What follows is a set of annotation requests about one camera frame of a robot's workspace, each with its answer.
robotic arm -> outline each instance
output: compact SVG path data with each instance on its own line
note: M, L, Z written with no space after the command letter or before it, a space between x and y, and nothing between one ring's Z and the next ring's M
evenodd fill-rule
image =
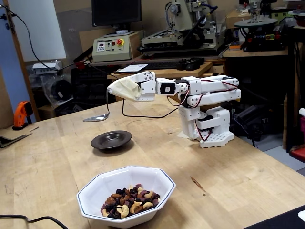
M143 72L113 82L109 93L121 98L143 102L154 101L155 94L173 96L182 101L179 115L183 132L200 147L224 146L234 139L229 132L230 113L222 107L201 112L200 106L238 100L241 91L237 79L225 75L203 79L184 77L180 80L156 79L154 72Z

beige cloth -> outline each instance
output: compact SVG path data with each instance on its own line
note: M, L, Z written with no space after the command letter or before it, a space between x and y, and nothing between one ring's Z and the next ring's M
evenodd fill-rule
M140 86L128 77L114 81L108 90L110 94L132 101L137 101L141 96Z

red emergency stop button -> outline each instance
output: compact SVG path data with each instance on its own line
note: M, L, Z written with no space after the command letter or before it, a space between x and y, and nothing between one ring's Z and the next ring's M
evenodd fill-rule
M123 46L124 45L124 40L123 39L118 39L117 42L118 46Z

dark plate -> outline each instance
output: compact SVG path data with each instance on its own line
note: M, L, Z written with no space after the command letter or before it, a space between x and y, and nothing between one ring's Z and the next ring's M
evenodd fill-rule
M110 131L93 139L91 146L96 149L114 149L128 143L131 138L132 134L127 131Z

whiteboard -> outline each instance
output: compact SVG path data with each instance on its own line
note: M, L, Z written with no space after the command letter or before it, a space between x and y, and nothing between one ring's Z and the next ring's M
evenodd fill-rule
M40 60L66 58L53 0L9 0L9 6L27 24ZM24 24L17 17L13 21L24 61L36 61Z

